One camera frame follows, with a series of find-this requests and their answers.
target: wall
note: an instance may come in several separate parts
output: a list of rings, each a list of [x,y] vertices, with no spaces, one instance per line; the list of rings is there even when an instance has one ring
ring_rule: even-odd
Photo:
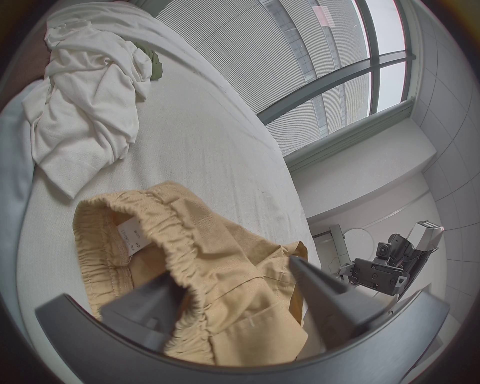
[[[423,76],[413,120],[437,154],[424,170],[445,227],[450,313],[462,322],[480,286],[480,95],[458,45],[440,22],[416,6]]]
[[[423,169],[435,148],[405,119],[320,163],[292,175],[307,218],[392,186]]]
[[[399,209],[402,210],[376,224],[371,224],[391,215]],[[312,234],[322,233],[327,231],[333,224],[340,224],[343,233],[352,228],[363,228],[369,232],[373,238],[374,253],[378,242],[388,241],[392,233],[399,233],[406,237],[413,225],[421,220],[429,220],[435,224],[440,222],[434,198],[429,192],[425,178],[419,172],[412,178],[378,197],[340,214],[323,218],[320,221],[311,222],[310,230]],[[325,239],[328,240],[328,236],[315,239],[315,243],[322,266],[328,271],[328,266],[336,256],[336,251],[333,242],[325,241]],[[431,283],[431,293],[444,299],[446,268],[445,243],[444,240],[441,240],[439,249],[432,254],[415,282],[405,293],[405,297]]]

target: green garment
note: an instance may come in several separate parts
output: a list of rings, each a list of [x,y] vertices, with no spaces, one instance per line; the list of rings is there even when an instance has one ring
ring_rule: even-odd
[[[150,77],[150,80],[158,80],[160,77],[162,77],[163,68],[162,63],[158,61],[158,55],[141,43],[136,43],[135,41],[132,41],[132,43],[134,43],[137,48],[145,52],[152,61],[152,76]]]

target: bed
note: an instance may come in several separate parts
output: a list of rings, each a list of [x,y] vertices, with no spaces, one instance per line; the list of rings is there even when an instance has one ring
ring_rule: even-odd
[[[106,7],[110,20],[98,16]],[[172,180],[213,211],[271,241],[301,240],[309,261],[318,267],[320,262],[277,142],[209,62],[153,17],[137,23],[145,12],[128,3],[81,4],[59,12],[149,44],[164,71],[152,82],[148,98],[137,102],[140,129],[124,160],[102,169],[73,200],[40,168],[34,173],[17,255],[20,310],[42,360],[63,381],[79,383],[47,340],[34,310],[62,293],[89,310],[72,233],[80,200]],[[122,15],[127,13],[139,18],[126,19]]]

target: window pane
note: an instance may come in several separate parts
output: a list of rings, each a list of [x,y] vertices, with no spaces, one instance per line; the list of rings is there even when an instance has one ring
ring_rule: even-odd
[[[283,156],[367,117],[370,109],[371,77],[363,76],[343,83],[294,108],[267,125]],[[326,118],[315,114],[315,103],[323,100]]]
[[[157,19],[211,62],[256,114],[305,84],[368,58],[354,0],[172,0]],[[335,100],[320,95],[312,101],[322,137],[347,124],[351,96],[346,92],[338,91]],[[340,123],[330,127],[326,110],[334,108]]]
[[[366,0],[378,40],[381,55],[405,49],[402,23],[393,0]]]
[[[405,81],[405,63],[398,63],[380,69],[380,94],[377,111],[383,111],[402,100]]]

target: clothing tag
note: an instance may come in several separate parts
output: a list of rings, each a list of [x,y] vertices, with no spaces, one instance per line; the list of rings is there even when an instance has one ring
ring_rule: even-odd
[[[145,248],[151,243],[140,229],[140,222],[136,217],[128,219],[124,223],[117,226],[120,237],[123,239],[128,248],[128,255],[131,257],[140,249]]]

